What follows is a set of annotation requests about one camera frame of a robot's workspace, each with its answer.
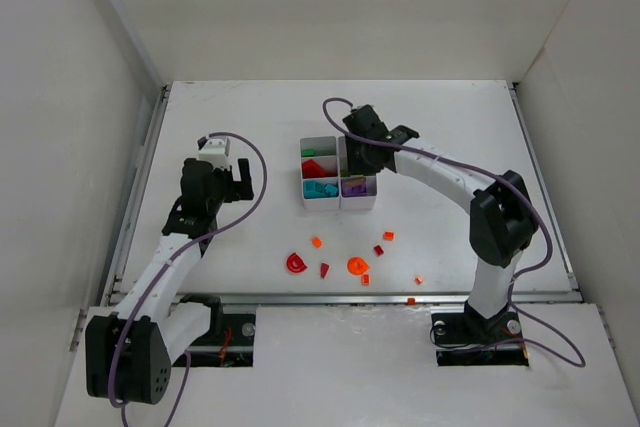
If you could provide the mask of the purple lego brick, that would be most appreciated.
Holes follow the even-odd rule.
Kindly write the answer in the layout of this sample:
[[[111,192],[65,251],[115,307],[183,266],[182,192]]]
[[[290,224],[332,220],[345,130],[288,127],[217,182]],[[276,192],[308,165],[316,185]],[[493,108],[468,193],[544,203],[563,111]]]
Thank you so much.
[[[362,176],[343,179],[342,195],[345,198],[367,196],[367,179]]]

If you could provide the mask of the teal square lego brick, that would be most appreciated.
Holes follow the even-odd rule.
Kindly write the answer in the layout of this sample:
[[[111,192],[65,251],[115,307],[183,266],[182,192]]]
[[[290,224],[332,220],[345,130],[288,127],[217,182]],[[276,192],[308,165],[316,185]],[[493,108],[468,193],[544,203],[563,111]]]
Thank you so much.
[[[339,188],[335,184],[325,184],[324,194],[328,198],[334,198],[339,196]]]

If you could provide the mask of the red arch duplo brick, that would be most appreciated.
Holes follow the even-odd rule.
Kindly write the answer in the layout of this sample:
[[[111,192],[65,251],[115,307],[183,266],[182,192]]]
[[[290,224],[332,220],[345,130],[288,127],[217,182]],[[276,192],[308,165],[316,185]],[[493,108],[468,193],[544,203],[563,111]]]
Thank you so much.
[[[308,158],[301,161],[303,179],[329,178],[337,175],[337,163],[333,157]]]

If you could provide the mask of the teal curved lego brick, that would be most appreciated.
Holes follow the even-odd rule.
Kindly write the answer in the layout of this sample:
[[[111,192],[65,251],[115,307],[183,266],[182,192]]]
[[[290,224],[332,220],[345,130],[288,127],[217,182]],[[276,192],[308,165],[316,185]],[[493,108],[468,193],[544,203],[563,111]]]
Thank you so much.
[[[327,184],[316,180],[303,181],[303,197],[305,199],[328,198],[330,194],[327,191]]]

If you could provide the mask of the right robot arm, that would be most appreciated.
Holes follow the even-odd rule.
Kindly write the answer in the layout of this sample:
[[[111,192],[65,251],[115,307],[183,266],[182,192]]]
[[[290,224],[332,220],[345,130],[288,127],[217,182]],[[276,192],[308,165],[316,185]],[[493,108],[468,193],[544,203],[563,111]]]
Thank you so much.
[[[370,105],[353,108],[343,123],[354,173],[388,169],[444,195],[469,215],[477,266],[465,320],[483,333],[495,328],[507,312],[516,266],[538,230],[522,177],[512,170],[498,176],[451,159],[406,126],[387,128]]]

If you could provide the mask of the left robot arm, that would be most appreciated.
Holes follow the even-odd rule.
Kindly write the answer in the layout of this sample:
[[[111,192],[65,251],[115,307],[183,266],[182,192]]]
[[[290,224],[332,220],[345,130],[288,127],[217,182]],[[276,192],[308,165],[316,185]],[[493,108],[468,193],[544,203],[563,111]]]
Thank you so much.
[[[220,332],[218,297],[188,294],[174,300],[187,274],[197,266],[217,233],[225,203],[257,202],[248,159],[230,168],[188,158],[181,194],[172,206],[155,254],[121,302],[95,315],[85,330],[85,377],[90,396],[123,403],[155,405],[167,388],[173,364],[209,331]]]

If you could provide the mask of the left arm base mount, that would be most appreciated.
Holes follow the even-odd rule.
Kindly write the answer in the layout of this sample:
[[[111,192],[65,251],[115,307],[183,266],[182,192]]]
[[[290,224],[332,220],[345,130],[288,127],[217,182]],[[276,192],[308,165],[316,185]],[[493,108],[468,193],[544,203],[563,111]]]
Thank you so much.
[[[225,307],[211,294],[187,294],[179,306],[200,305],[209,314],[208,330],[195,339],[188,351],[192,368],[246,368],[253,366],[256,311]]]

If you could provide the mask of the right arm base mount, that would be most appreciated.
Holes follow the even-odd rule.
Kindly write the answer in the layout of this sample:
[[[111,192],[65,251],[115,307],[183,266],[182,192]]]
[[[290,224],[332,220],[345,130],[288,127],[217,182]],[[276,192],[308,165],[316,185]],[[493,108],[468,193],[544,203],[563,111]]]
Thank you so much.
[[[529,366],[519,316],[510,310],[489,323],[470,311],[434,311],[429,335],[439,367]]]

